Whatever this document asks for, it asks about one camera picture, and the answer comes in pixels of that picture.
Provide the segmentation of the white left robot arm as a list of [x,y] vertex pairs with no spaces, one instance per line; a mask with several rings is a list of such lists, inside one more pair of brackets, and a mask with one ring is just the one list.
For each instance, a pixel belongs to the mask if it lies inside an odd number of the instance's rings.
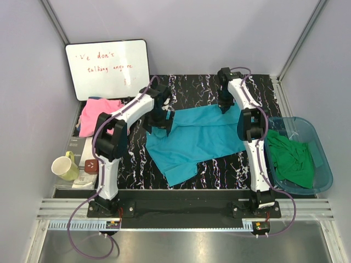
[[155,89],[145,87],[128,104],[113,113],[98,116],[92,141],[92,153],[99,164],[99,181],[94,201],[107,217],[118,212],[117,173],[121,158],[127,151],[128,131],[143,118],[143,128],[152,133],[153,127],[169,135],[174,112],[163,109],[172,97],[171,88],[159,84]]

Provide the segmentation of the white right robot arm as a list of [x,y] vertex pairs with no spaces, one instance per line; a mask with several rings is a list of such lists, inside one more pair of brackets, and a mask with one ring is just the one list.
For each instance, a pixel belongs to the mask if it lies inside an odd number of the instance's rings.
[[239,107],[237,135],[244,143],[251,174],[249,211],[261,217],[275,204],[274,191],[269,181],[264,154],[264,139],[268,132],[268,118],[246,86],[246,77],[228,67],[221,68],[218,106],[226,113],[232,106]]

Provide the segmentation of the teal t shirt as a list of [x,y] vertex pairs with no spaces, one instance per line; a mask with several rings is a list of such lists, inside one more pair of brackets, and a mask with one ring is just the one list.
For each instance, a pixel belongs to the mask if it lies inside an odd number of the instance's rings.
[[197,174],[197,164],[245,150],[237,134],[241,110],[222,113],[218,105],[177,110],[170,133],[153,127],[146,149],[170,187]]

